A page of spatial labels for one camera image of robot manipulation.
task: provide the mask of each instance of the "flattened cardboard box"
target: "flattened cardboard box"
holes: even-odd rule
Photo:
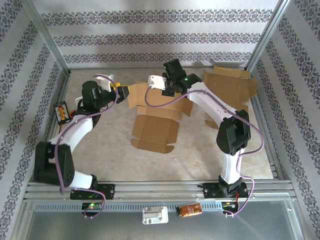
[[[238,111],[249,108],[244,103],[257,94],[257,80],[250,78],[250,71],[236,70],[219,66],[213,67],[213,72],[205,71],[203,81],[205,85],[222,101]],[[207,115],[210,120],[205,123],[218,129],[218,125]]]
[[[181,120],[183,113],[190,116],[193,103],[183,98],[162,108],[149,107],[145,103],[148,86],[147,83],[136,83],[129,87],[129,108],[137,107],[138,114],[132,130],[132,135],[136,138],[132,138],[130,142],[137,149],[167,154],[174,149],[169,144],[177,141],[179,123],[175,120]],[[174,97],[163,96],[160,89],[151,89],[147,99],[152,105],[161,105],[180,96],[180,93],[176,93]]]

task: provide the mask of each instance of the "beige floor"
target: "beige floor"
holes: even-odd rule
[[[146,82],[149,75],[161,75],[162,71],[161,68],[74,70],[65,101],[69,110],[74,110],[75,98],[81,96],[82,83],[94,80],[94,74],[114,73],[116,82],[130,85],[134,81]],[[201,68],[187,68],[186,71],[201,78],[204,73]],[[250,104],[249,117],[257,125]],[[135,119],[136,109],[129,109],[126,101],[103,114],[97,126],[74,149],[75,169],[95,174],[99,181],[218,179],[222,169],[222,152],[215,140],[218,131],[205,124],[205,113],[197,105],[194,105],[191,117],[183,116],[180,121],[177,142],[168,154],[139,150],[130,144]],[[251,131],[246,151],[259,145],[259,136]],[[256,179],[272,179],[266,152],[244,157],[241,173]]]

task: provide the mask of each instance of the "floral pattern wall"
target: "floral pattern wall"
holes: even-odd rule
[[[320,239],[320,1],[294,0],[253,75],[282,170]]]
[[[6,240],[65,76],[21,2],[1,0],[0,9],[0,240]]]
[[[244,66],[278,0],[35,0],[71,69]]]

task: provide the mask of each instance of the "orange battery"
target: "orange battery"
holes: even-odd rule
[[[185,205],[176,208],[178,218],[190,217],[202,214],[202,207],[200,203]]]

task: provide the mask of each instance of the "patterned wallpaper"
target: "patterned wallpaper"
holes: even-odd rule
[[[35,0],[70,68],[249,60],[278,0]]]
[[[65,76],[20,1],[1,0],[0,7],[0,240],[5,240]]]
[[[312,239],[320,239],[319,3],[291,2],[253,72],[276,154]]]

